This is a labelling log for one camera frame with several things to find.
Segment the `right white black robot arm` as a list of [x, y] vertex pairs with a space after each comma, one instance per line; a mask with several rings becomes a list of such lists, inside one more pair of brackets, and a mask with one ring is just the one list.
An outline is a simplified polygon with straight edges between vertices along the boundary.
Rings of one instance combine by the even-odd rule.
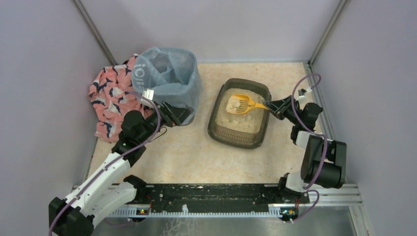
[[315, 132], [316, 121], [323, 108], [309, 102], [301, 109], [292, 96], [267, 101], [264, 105], [277, 119], [287, 119], [293, 124], [290, 138], [296, 146], [305, 150], [300, 171], [286, 173], [280, 178], [278, 188], [296, 196], [316, 186], [341, 188], [346, 177], [347, 145]]

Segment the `grey plastic litter box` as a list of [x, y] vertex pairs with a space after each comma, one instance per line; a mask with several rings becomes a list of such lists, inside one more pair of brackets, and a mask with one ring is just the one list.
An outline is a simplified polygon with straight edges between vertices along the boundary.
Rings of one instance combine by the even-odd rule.
[[269, 112], [261, 109], [263, 117], [260, 119], [260, 129], [256, 133], [247, 131], [236, 131], [218, 124], [216, 117], [220, 111], [221, 100], [229, 89], [245, 89], [260, 95], [264, 100], [271, 100], [271, 94], [268, 87], [262, 83], [252, 80], [231, 78], [227, 80], [220, 88], [215, 100], [210, 119], [208, 122], [209, 136], [225, 145], [237, 148], [254, 149], [262, 145], [269, 121]]

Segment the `yellow plastic litter scoop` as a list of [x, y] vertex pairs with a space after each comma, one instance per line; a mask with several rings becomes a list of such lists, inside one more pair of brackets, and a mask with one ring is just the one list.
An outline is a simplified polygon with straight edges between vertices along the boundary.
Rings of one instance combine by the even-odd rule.
[[226, 108], [226, 112], [228, 112], [230, 114], [243, 115], [243, 114], [246, 114], [246, 113], [248, 113], [249, 111], [251, 111], [253, 109], [264, 109], [264, 110], [268, 110], [268, 108], [265, 105], [263, 105], [261, 103], [256, 103], [248, 95], [244, 95], [244, 94], [233, 94], [233, 95], [231, 95], [231, 97], [235, 97], [235, 98], [240, 99], [241, 106], [237, 110], [228, 110]]

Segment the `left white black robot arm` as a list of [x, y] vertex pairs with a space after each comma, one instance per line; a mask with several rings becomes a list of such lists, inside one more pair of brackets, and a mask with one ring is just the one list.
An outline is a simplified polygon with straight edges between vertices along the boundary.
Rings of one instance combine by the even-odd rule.
[[115, 188], [111, 185], [135, 165], [162, 127], [181, 126], [195, 114], [192, 108], [167, 102], [151, 106], [154, 113], [147, 118], [137, 110], [126, 113], [119, 140], [100, 167], [66, 197], [51, 200], [48, 235], [90, 236], [120, 206], [147, 197], [146, 182], [133, 175]]

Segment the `blue plastic trash bag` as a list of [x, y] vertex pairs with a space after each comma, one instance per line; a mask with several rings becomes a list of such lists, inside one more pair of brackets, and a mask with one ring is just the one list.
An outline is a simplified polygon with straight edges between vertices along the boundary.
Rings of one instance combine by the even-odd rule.
[[185, 49], [153, 47], [135, 58], [131, 69], [131, 83], [135, 95], [149, 98], [154, 103], [191, 109], [182, 122], [189, 125], [199, 108], [203, 91], [202, 79], [195, 55]]

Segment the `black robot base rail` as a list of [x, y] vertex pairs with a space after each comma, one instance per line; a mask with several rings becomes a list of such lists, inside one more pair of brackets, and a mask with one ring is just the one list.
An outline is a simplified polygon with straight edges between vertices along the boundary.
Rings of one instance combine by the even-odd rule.
[[278, 184], [150, 184], [145, 195], [111, 213], [129, 218], [279, 218], [310, 203], [307, 193], [290, 194]]

